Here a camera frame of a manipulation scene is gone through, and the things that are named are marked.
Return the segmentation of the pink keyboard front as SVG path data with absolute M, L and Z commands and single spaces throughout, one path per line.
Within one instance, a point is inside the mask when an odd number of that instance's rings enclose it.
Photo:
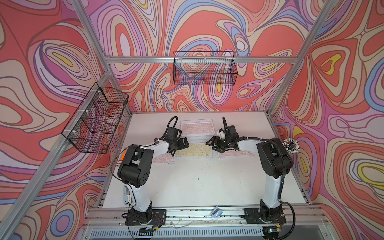
M 214 122 L 211 119 L 181 121 L 182 136 L 201 137 L 215 134 Z

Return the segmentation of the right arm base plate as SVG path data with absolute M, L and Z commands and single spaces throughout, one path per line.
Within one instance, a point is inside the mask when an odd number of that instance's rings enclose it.
M 241 215 L 247 224 L 284 225 L 287 220 L 280 208 L 246 208 Z

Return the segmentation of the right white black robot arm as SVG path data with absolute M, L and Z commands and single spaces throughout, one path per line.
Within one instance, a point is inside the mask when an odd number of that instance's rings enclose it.
M 262 169 L 267 175 L 259 218 L 263 222 L 268 222 L 283 213 L 282 205 L 286 203 L 282 201 L 282 192 L 285 177 L 293 167 L 293 160 L 280 139 L 240 137 L 235 126 L 229 126 L 220 129 L 216 136 L 206 142 L 206 145 L 221 154 L 231 150 L 258 154 Z

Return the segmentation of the yellow keyboard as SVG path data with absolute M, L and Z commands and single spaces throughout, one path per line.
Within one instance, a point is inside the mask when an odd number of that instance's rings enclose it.
M 207 146 L 205 144 L 190 143 L 188 148 L 176 151 L 175 156 L 211 159 L 213 157 L 213 151 L 210 146 Z

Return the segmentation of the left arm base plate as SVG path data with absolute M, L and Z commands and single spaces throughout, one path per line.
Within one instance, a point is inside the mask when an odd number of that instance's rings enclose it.
M 166 209 L 149 209 L 146 212 L 139 212 L 134 209 L 129 210 L 126 214 L 126 226 L 162 226 L 166 223 Z

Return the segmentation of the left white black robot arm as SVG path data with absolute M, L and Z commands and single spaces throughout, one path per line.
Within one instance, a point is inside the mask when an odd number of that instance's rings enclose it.
M 164 134 L 149 145 L 130 145 L 118 169 L 118 178 L 128 187 L 136 214 L 149 215 L 152 201 L 142 190 L 148 181 L 153 159 L 163 155 L 175 155 L 177 151 L 187 149 L 189 142 L 182 138 L 182 130 L 167 127 Z

